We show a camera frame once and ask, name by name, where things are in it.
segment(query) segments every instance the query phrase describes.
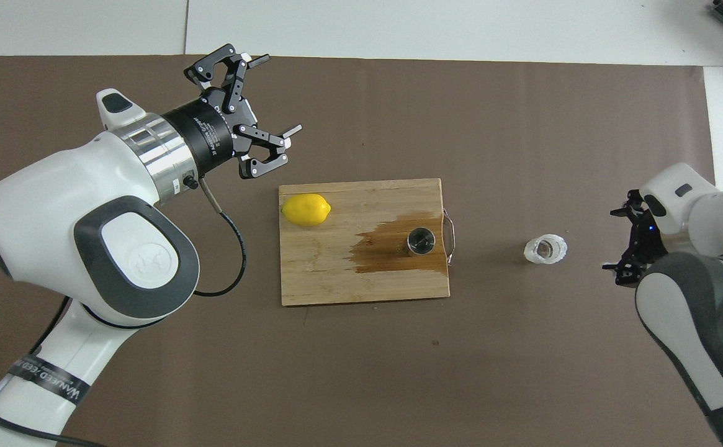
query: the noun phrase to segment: brown liquid stain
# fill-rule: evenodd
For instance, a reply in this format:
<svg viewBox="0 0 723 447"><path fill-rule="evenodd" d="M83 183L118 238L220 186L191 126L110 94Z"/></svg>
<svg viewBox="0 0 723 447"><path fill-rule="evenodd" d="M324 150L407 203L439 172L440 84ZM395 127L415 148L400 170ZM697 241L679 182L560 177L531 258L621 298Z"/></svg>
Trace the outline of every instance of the brown liquid stain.
<svg viewBox="0 0 723 447"><path fill-rule="evenodd" d="M356 273L379 271L437 271L447 274L447 256L441 237L443 217L429 212L399 215L393 222L383 222L371 232L359 233L358 241L347 258L356 264ZM411 230L426 227L436 236L436 246L427 255L410 256L406 239Z"/></svg>

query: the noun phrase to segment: brown paper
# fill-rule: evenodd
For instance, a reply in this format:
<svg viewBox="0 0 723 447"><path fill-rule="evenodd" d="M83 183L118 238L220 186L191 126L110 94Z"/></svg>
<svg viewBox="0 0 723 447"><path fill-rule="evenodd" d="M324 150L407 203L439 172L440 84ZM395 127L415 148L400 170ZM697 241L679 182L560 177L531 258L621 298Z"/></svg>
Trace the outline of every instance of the brown paper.
<svg viewBox="0 0 723 447"><path fill-rule="evenodd" d="M189 101L194 56L0 57L0 180L101 129L94 94ZM600 269L608 212L686 161L713 180L701 68L274 57L246 76L259 127L297 122L290 163L208 175L248 242L230 295L194 297L126 342L67 435L107 445L715 445L693 398ZM280 184L441 178L452 297L282 308ZM55 194L55 178L50 179ZM200 192L162 210L194 241L199 288L239 249ZM23 216L16 216L22 224ZM524 244L568 241L529 264ZM0 379L60 297L0 271Z"/></svg>

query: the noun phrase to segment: metal cup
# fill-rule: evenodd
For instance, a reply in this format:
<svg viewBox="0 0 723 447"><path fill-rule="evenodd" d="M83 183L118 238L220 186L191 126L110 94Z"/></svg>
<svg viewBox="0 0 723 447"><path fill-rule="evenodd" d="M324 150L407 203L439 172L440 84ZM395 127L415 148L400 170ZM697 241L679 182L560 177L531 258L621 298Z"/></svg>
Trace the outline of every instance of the metal cup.
<svg viewBox="0 0 723 447"><path fill-rule="evenodd" d="M436 236L426 227L418 227L408 234L406 251L409 256L427 255L436 246Z"/></svg>

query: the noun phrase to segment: wooden cutting board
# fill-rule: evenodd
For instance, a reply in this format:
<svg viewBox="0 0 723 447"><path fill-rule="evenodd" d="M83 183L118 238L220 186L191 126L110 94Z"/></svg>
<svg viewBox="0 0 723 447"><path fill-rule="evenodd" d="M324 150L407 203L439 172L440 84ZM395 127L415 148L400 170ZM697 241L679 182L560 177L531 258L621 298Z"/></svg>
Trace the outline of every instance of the wooden cutting board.
<svg viewBox="0 0 723 447"><path fill-rule="evenodd" d="M299 227L279 213L282 305L449 297L441 179L356 181L279 186L279 209L314 192L328 218ZM436 246L410 256L406 238L426 227Z"/></svg>

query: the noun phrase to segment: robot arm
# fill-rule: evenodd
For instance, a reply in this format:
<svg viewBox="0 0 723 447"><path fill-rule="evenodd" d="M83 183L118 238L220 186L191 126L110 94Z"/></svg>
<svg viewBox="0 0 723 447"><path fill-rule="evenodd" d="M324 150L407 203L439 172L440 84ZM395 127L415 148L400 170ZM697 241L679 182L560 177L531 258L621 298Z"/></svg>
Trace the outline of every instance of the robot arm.
<svg viewBox="0 0 723 447"><path fill-rule="evenodd" d="M287 163L301 127L282 135L258 129L241 94L248 68L267 60L219 48L185 70L199 97L162 115L100 91L105 131L0 181L4 272L72 297L38 349L0 382L0 445L63 441L66 421L121 343L193 294L199 257L155 206L205 186L205 174L231 158L245 179ZM228 68L220 87L210 84L217 63ZM251 158L252 145L270 156Z"/></svg>
<svg viewBox="0 0 723 447"><path fill-rule="evenodd" d="M678 164L611 214L633 227L620 263L603 268L637 287L643 325L723 444L723 192Z"/></svg>

